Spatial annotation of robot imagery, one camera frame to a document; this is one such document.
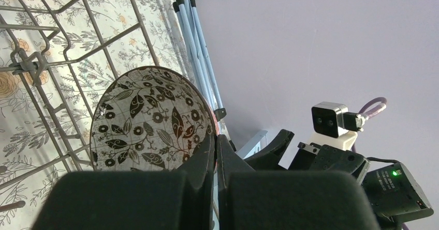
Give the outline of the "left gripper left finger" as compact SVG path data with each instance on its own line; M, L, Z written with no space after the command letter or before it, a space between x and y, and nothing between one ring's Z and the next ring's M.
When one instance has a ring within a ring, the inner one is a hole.
M78 171L50 192L33 229L211 229L216 137L173 171Z

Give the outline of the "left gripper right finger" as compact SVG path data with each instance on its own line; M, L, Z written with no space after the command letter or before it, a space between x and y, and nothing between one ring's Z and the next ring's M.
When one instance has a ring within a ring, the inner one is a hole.
M217 137L220 229L379 229L350 174L275 168L292 138L279 134L245 161Z

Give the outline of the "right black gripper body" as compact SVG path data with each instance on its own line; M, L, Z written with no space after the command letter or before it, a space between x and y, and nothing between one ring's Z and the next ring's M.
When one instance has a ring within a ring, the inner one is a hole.
M370 161L361 154L330 145L300 142L292 160L281 165L281 158L287 154L293 137L293 132L282 129L266 147L244 160L254 170L336 170L352 175L358 183L364 180Z

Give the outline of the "pink patterned bowl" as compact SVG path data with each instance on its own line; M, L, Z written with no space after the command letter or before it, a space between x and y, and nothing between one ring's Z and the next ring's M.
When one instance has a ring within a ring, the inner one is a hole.
M97 103L90 152L98 171L175 170L188 161L217 120L181 74L144 66L117 78Z

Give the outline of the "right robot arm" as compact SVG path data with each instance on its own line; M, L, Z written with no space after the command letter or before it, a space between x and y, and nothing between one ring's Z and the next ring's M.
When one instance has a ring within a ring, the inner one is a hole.
M265 147L257 137L238 155L255 170L341 171L353 176L364 189L382 229L406 229L406 222L433 215L434 211L408 168L397 160L365 157L354 151L356 132L333 138L313 133L300 142L297 152L289 144L293 132L281 130Z

